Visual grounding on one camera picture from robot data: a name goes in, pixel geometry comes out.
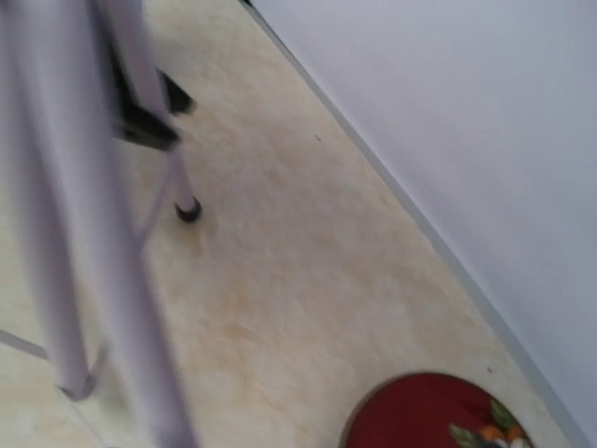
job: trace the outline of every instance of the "beige floor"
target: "beige floor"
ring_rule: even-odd
[[[538,446],[568,446],[413,220],[243,8],[146,3],[161,66],[200,104],[179,125],[204,219],[185,227],[164,211],[146,253],[203,446],[334,448],[366,392],[417,370],[483,385]],[[122,152],[144,210],[160,155]],[[40,342],[8,224],[3,198],[0,328]],[[83,304],[92,350],[99,331]],[[110,446],[147,446],[111,369],[79,409]],[[93,446],[49,367],[3,347],[0,441]]]

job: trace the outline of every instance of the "metal walker leg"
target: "metal walker leg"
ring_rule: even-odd
[[[166,95],[149,45],[141,2],[96,1],[104,7],[119,56],[139,105],[169,123],[171,120]],[[201,212],[201,206],[193,197],[180,148],[175,148],[168,157],[169,163],[173,165],[174,201],[178,216],[190,222]]]
[[[196,448],[125,204],[88,5],[21,1],[66,207],[129,402],[156,446]]]
[[[72,399],[91,390],[72,267],[30,102],[16,62],[16,36],[0,5],[0,166],[29,274],[37,319],[57,386]]]

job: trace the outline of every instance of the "floor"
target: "floor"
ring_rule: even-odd
[[[328,447],[383,380],[445,371],[495,394],[537,446],[569,446],[471,300],[359,150],[235,0],[147,0],[160,66],[198,100],[178,125],[204,204],[149,246],[203,446]],[[123,146],[135,214],[160,154]],[[40,343],[0,198],[0,328]],[[90,357],[101,339],[82,280]],[[48,365],[0,347],[6,448],[91,447]],[[78,405],[109,446],[149,446],[111,366]]]

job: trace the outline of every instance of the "rubber foot tip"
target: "rubber foot tip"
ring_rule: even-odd
[[[191,208],[190,210],[183,210],[177,204],[174,204],[174,208],[176,209],[176,215],[178,216],[178,219],[186,223],[191,223],[195,222],[197,219],[201,217],[201,204],[199,203],[199,201],[197,201],[197,198],[195,198],[194,196],[193,201],[195,202],[195,204],[193,205],[193,208]]]

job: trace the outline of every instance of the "floral pattern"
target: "floral pattern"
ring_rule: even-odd
[[[449,432],[461,448],[533,448],[524,429],[506,407],[490,399],[491,422],[476,429],[450,425]]]

